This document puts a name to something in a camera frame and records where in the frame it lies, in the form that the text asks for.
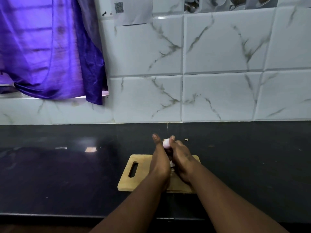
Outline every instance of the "black countertop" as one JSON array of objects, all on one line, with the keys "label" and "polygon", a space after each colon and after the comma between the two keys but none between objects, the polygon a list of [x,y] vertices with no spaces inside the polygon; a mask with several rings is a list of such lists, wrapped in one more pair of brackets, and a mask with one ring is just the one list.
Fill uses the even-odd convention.
[{"label": "black countertop", "polygon": [[[128,158],[152,154],[153,133],[188,138],[203,165],[278,222],[311,223],[309,121],[0,126],[0,215],[107,216],[129,195],[117,190]],[[208,219],[195,194],[163,194],[155,216]]]}]

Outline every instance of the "curtain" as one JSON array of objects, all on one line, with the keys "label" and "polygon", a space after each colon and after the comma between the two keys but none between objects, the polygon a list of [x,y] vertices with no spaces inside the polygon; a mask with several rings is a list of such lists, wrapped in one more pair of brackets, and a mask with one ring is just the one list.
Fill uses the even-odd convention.
[{"label": "curtain", "polygon": [[[83,11],[95,9],[94,0],[88,4]],[[28,96],[59,100],[85,95],[102,104],[108,87],[96,44],[77,0],[0,0],[0,70],[9,78],[0,77]]]}]

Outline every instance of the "cutting board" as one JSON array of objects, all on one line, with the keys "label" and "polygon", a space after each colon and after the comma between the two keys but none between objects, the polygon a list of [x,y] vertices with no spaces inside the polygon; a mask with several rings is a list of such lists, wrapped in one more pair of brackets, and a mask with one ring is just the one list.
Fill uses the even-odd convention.
[{"label": "cutting board", "polygon": [[[118,184],[119,191],[133,191],[149,173],[150,162],[152,159],[151,154],[132,154],[127,162],[123,171],[121,179]],[[136,173],[133,177],[129,177],[131,169],[135,163],[138,163]],[[195,193],[194,189],[188,184],[184,183],[175,172],[171,172],[171,179],[169,187],[166,192],[168,193]]]}]

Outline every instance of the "hand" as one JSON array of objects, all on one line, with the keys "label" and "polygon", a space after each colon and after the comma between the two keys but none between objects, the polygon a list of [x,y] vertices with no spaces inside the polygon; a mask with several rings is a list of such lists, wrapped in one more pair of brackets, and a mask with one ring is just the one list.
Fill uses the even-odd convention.
[{"label": "hand", "polygon": [[197,163],[187,146],[181,141],[175,141],[175,136],[169,138],[169,145],[173,149],[173,162],[177,165],[178,173],[185,182],[190,182],[189,174]]},{"label": "hand", "polygon": [[166,190],[169,185],[171,175],[171,166],[169,157],[167,156],[161,138],[157,134],[152,135],[155,143],[155,151],[152,155],[149,174],[156,177],[163,184],[162,191]]}]

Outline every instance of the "tiled wall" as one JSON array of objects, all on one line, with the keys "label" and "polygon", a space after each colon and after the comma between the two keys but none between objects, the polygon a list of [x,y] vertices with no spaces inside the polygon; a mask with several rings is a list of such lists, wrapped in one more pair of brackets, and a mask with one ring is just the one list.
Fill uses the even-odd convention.
[{"label": "tiled wall", "polygon": [[109,78],[105,105],[85,98],[0,98],[0,124],[311,119],[311,8],[184,15],[153,0],[153,24],[114,27],[96,0]]}]

